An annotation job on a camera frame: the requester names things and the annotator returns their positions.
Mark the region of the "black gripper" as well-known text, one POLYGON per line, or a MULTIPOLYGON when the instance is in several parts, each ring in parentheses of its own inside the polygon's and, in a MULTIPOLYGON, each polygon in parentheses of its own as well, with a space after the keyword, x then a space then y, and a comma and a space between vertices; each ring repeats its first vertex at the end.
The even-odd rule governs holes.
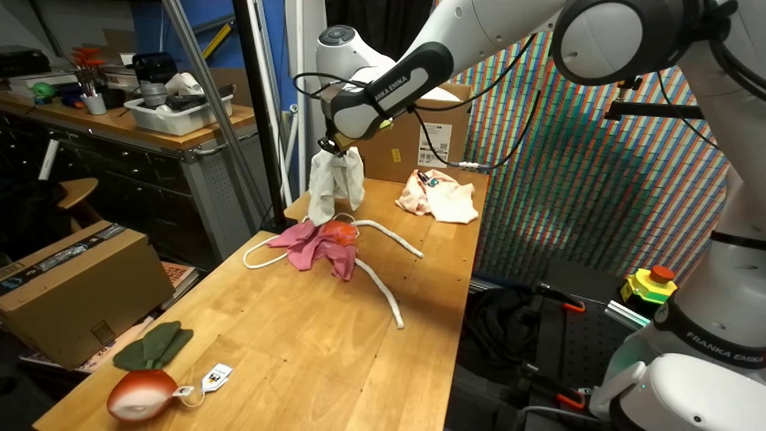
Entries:
POLYGON ((355 145, 355 138, 346 133, 329 133, 318 138, 318 145, 334 154, 346 154, 355 145))

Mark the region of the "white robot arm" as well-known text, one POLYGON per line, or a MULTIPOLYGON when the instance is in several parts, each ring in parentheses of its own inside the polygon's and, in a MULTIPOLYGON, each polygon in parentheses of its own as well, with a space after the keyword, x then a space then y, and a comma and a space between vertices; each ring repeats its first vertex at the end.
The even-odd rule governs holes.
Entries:
POLYGON ((321 97, 321 145, 346 153, 540 29, 579 87, 680 68, 731 164, 701 260, 614 352, 587 409, 623 431, 766 431, 766 0, 439 0, 401 56, 336 24, 316 35, 342 78, 321 97))

